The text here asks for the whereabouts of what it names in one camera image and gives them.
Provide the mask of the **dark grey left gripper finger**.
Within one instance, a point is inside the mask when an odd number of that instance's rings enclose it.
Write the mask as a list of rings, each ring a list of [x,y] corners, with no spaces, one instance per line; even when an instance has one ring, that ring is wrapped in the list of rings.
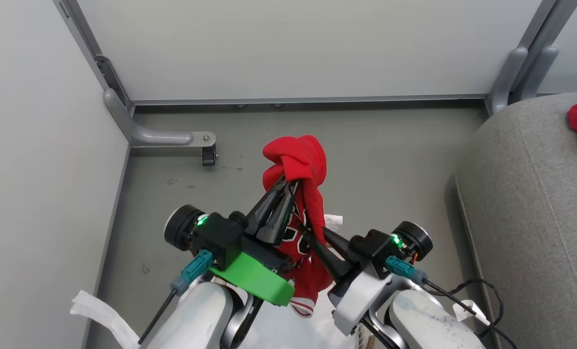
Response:
[[[264,196],[255,204],[246,215],[248,226],[245,232],[255,236],[261,227],[264,227],[270,219],[272,213],[279,207],[284,199],[284,188],[287,182],[284,177],[280,177],[264,194]]]
[[[280,244],[295,203],[298,182],[279,182],[277,190],[270,192],[272,200],[264,204],[264,213],[269,213],[264,225],[257,231],[257,238],[268,244]]]

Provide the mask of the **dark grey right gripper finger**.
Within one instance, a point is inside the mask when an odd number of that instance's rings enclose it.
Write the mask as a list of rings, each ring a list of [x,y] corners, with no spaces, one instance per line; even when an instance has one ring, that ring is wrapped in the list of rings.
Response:
[[[349,240],[340,236],[337,232],[324,227],[323,234],[326,243],[328,243],[335,251],[338,253],[343,252],[350,252],[350,244]]]
[[[347,261],[335,256],[335,254],[333,254],[333,252],[316,237],[310,239],[310,246],[315,253],[315,256],[318,257],[337,285],[349,285],[352,282],[354,269],[350,258],[349,261]],[[347,253],[343,252],[340,252],[339,254],[341,257],[347,255]]]

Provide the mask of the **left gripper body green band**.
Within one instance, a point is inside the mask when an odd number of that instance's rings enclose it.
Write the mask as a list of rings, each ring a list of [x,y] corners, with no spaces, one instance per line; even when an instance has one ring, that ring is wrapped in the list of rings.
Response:
[[[294,287],[283,278],[291,260],[274,246],[245,232],[246,216],[207,214],[190,204],[177,208],[164,226],[164,239],[193,259],[171,282],[172,296],[182,296],[198,278],[210,273],[252,296],[277,306],[289,304]]]

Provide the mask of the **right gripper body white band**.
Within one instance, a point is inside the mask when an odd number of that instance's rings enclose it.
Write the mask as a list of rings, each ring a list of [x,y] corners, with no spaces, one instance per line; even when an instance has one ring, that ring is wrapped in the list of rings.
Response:
[[[391,233],[376,229],[365,236],[353,236],[349,240],[350,252],[344,260],[351,259],[354,276],[349,285],[335,285],[329,298],[335,307],[335,326],[350,335],[385,288],[411,289],[424,285],[424,272],[415,268],[433,249],[429,234],[419,225],[403,221]]]

